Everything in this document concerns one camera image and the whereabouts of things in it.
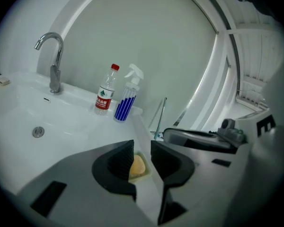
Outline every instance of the red and white label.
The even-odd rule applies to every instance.
[[[108,109],[110,102],[112,100],[112,97],[114,95],[114,91],[104,89],[103,87],[100,87],[98,96],[96,99],[96,107],[99,109]]]

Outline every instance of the yellow soap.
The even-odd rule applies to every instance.
[[[133,164],[131,166],[131,169],[129,171],[129,176],[134,177],[137,175],[141,175],[145,172],[145,163],[143,162],[143,159],[139,155],[133,156]]]

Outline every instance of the bottle cap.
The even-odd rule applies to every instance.
[[[114,70],[116,70],[116,71],[118,71],[119,70],[119,66],[118,65],[116,65],[116,64],[112,64],[112,67],[111,67],[111,69],[114,69]]]

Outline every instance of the faucet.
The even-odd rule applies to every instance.
[[[61,73],[61,71],[59,70],[59,66],[60,66],[60,61],[61,61],[62,52],[63,52],[63,40],[61,36],[55,32],[46,33],[45,35],[40,37],[40,39],[37,41],[34,48],[36,50],[40,50],[44,41],[50,38],[56,39],[59,44],[59,50],[58,50],[58,54],[56,57],[56,62],[54,65],[51,65],[50,67],[51,83],[49,84],[51,93],[58,93],[60,89],[60,73]]]

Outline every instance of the spray nozzle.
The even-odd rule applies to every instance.
[[[136,85],[139,84],[140,79],[144,78],[144,73],[141,71],[136,65],[130,64],[129,68],[131,71],[125,76],[125,78],[128,78],[130,76],[133,76],[131,83],[134,83]]]

